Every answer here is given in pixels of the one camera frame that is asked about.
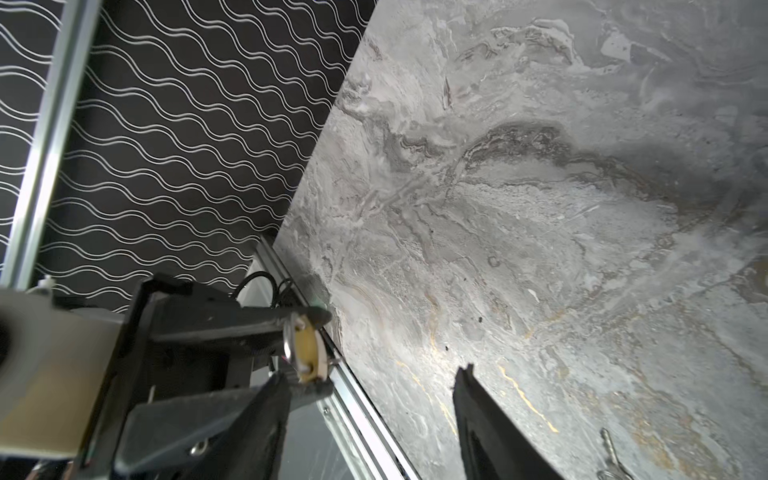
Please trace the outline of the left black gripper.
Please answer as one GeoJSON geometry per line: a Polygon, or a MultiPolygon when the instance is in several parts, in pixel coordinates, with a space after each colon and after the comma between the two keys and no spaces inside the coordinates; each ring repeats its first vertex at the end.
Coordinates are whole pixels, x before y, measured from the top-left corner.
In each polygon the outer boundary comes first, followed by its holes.
{"type": "MultiPolygon", "coordinates": [[[[246,340],[273,340],[316,306],[243,307],[230,294],[156,274],[133,296],[103,391],[76,457],[76,479],[180,479],[254,399],[246,340]]],[[[330,396],[330,380],[289,383],[290,412],[330,396]]]]}

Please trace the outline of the brass padlock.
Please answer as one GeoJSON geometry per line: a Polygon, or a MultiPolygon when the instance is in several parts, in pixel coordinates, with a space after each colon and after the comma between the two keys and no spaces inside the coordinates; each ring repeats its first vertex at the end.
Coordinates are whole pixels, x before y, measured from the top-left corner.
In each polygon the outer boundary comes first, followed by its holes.
{"type": "Polygon", "coordinates": [[[320,333],[307,315],[292,313],[283,327],[284,357],[298,375],[300,383],[325,381],[330,362],[320,333]]]}

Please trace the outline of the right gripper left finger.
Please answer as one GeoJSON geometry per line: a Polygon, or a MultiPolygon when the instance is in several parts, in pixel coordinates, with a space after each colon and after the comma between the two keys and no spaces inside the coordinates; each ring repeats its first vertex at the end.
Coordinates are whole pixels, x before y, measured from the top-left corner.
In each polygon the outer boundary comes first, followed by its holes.
{"type": "Polygon", "coordinates": [[[275,374],[186,479],[276,479],[290,414],[287,379],[275,374]]]}

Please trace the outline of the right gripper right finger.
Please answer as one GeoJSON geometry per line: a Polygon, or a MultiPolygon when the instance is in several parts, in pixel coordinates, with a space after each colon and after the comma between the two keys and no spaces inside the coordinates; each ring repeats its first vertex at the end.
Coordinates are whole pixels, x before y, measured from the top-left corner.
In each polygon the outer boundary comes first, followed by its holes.
{"type": "Polygon", "coordinates": [[[457,370],[453,389],[458,439],[468,479],[559,479],[474,376],[457,370]]]}

